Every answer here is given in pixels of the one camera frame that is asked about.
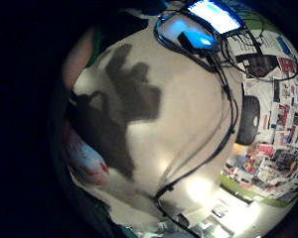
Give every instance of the light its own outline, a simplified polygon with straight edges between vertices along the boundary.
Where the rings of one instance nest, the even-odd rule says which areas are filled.
[[[208,0],[201,0],[188,10],[209,22],[220,34],[240,27],[240,24],[228,12]]]
[[[201,39],[202,44],[210,46],[212,43],[207,39]]]
[[[253,202],[250,206],[232,207],[221,223],[238,235],[253,225],[259,213],[260,207],[257,202]]]
[[[217,238],[228,238],[229,237],[227,232],[224,231],[219,225],[216,226],[216,229],[212,235]]]
[[[213,184],[204,178],[192,178],[187,181],[187,192],[194,202],[204,203],[210,200]]]

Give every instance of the black cable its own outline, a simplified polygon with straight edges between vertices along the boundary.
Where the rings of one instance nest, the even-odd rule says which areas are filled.
[[[173,14],[168,16],[168,19],[172,16],[174,16],[175,14],[178,14],[178,12],[174,12]],[[238,119],[238,106],[237,103],[235,101],[235,99],[233,98],[233,96],[231,95],[231,90],[229,88],[229,84],[227,81],[227,78],[225,76],[224,70],[221,66],[221,62],[219,60],[219,58],[217,57],[216,54],[214,53],[209,53],[206,54],[206,56],[213,61],[215,66],[211,66],[207,63],[205,63],[204,61],[200,60],[199,58],[197,58],[196,56],[194,56],[193,54],[189,53],[187,50],[185,50],[184,48],[182,48],[181,46],[175,44],[173,41],[169,40],[168,38],[166,38],[165,36],[163,36],[160,32],[159,32],[159,28],[160,26],[164,23],[164,21],[166,21],[167,19],[162,19],[161,17],[158,19],[156,26],[154,28],[154,36],[156,38],[156,40],[166,49],[171,50],[173,52],[176,52],[178,54],[184,55],[186,57],[188,57],[189,59],[193,60],[194,62],[196,62],[198,65],[200,65],[202,68],[204,68],[205,70],[209,71],[209,72],[217,72],[220,76],[220,81],[222,84],[222,88],[223,91],[225,92],[227,99],[229,101],[229,108],[230,108],[230,123],[229,123],[229,128],[226,131],[225,135],[223,136],[222,140],[220,141],[219,145],[217,146],[217,148],[207,157],[206,160],[204,160],[202,163],[198,164],[197,166],[195,166],[193,169],[189,170],[188,172],[184,173],[183,175],[181,175],[180,177],[174,179],[173,181],[167,183],[166,185],[164,185],[163,187],[161,187],[157,193],[154,196],[154,203],[156,205],[156,207],[162,212],[163,216],[168,217],[174,224],[176,224],[177,226],[179,226],[180,228],[182,228],[183,230],[185,230],[186,232],[188,232],[189,234],[191,234],[192,236],[196,237],[196,238],[200,238],[200,235],[198,235],[195,231],[191,230],[190,228],[188,228],[186,225],[182,224],[181,222],[177,221],[175,218],[173,218],[170,214],[168,214],[168,212],[166,212],[161,203],[160,203],[160,198],[169,190],[173,190],[174,186],[180,182],[182,179],[185,179],[187,177],[189,177],[190,175],[192,175],[193,173],[195,173],[198,169],[200,169],[201,167],[203,167],[204,165],[206,165],[207,163],[209,163],[210,161],[212,161],[222,150],[223,148],[226,146],[231,134],[234,133],[234,128],[235,125],[237,123],[237,119]],[[228,55],[228,58],[226,59],[227,62],[229,62],[229,59],[232,60],[232,58],[230,57],[230,55]],[[186,161],[190,160],[191,158],[193,158],[194,156],[196,156],[198,154],[198,152],[204,147],[204,145],[201,145],[197,150],[195,150],[187,159]]]
[[[167,45],[167,48],[169,49],[173,48],[173,45]],[[211,57],[211,59],[214,61],[215,66],[216,66],[216,71],[220,76],[220,80],[222,83],[222,87],[224,92],[227,95],[227,99],[229,101],[229,107],[230,107],[230,125],[229,128],[227,130],[227,132],[225,133],[225,135],[223,136],[223,139],[221,140],[221,142],[219,143],[218,147],[214,150],[214,152],[206,159],[204,160],[202,163],[198,164],[197,166],[195,166],[193,169],[189,170],[188,172],[186,172],[185,174],[181,175],[180,177],[174,179],[173,181],[167,183],[166,185],[164,185],[162,188],[160,188],[157,193],[154,196],[154,201],[155,201],[155,205],[156,207],[162,212],[163,216],[168,217],[173,223],[175,223],[176,225],[178,225],[180,228],[182,228],[183,230],[187,231],[188,233],[190,233],[191,235],[193,235],[194,237],[200,238],[200,236],[194,232],[193,230],[191,230],[190,228],[188,228],[187,226],[185,226],[184,224],[182,224],[181,222],[177,221],[176,219],[174,219],[171,215],[168,214],[168,212],[166,212],[163,207],[161,206],[160,203],[160,198],[164,195],[164,193],[166,193],[168,190],[173,190],[174,186],[180,182],[182,179],[185,179],[187,177],[189,177],[190,175],[192,175],[193,173],[195,173],[198,169],[200,169],[201,167],[203,167],[204,165],[206,165],[207,163],[209,163],[210,161],[212,161],[225,147],[225,145],[227,144],[230,135],[234,133],[234,128],[235,125],[237,123],[237,119],[238,119],[238,106],[237,103],[235,101],[235,99],[232,97],[231,95],[231,90],[229,88],[228,85],[228,81],[227,78],[224,74],[224,71],[221,67],[221,63],[218,60],[217,56],[215,54],[209,54],[209,57]],[[196,156],[198,154],[198,152],[202,149],[202,146],[199,147],[196,151],[194,151],[188,158],[187,160],[190,160],[191,158],[193,158],[194,156]]]
[[[246,70],[244,70],[244,69],[240,68],[238,65],[236,65],[234,63],[234,61],[232,60],[229,52],[228,52],[227,40],[224,40],[224,39],[220,38],[220,49],[221,49],[221,53],[222,53],[224,59],[226,60],[226,62],[228,62],[231,66],[233,66],[237,70],[245,73],[247,76],[253,77],[253,78],[255,78],[259,81],[270,82],[270,83],[272,83],[274,81],[287,81],[287,80],[290,80],[290,79],[294,79],[298,75],[298,60],[295,56],[293,56],[294,59],[295,59],[295,63],[296,63],[296,71],[294,72],[294,75],[286,77],[286,78],[266,79],[266,78],[263,78],[263,77],[258,77],[258,76],[252,75],[251,73],[247,72]]]

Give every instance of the poster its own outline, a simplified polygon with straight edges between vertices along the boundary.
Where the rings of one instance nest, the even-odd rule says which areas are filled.
[[[241,17],[261,18],[247,13],[242,4],[225,2],[241,11]],[[246,20],[248,30],[227,39],[231,56],[248,73],[242,73],[243,92],[258,98],[260,119],[253,143],[233,146],[223,176],[226,188],[235,189],[232,193],[278,206],[279,201],[289,203],[298,196],[298,75],[280,80],[298,73],[298,53],[269,21],[262,20],[267,24],[264,30],[258,21]]]

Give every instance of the monitor screen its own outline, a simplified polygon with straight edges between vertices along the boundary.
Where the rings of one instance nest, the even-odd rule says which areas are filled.
[[[188,7],[188,10],[196,16],[209,22],[220,34],[236,30],[241,27],[227,11],[209,0],[200,0]]]

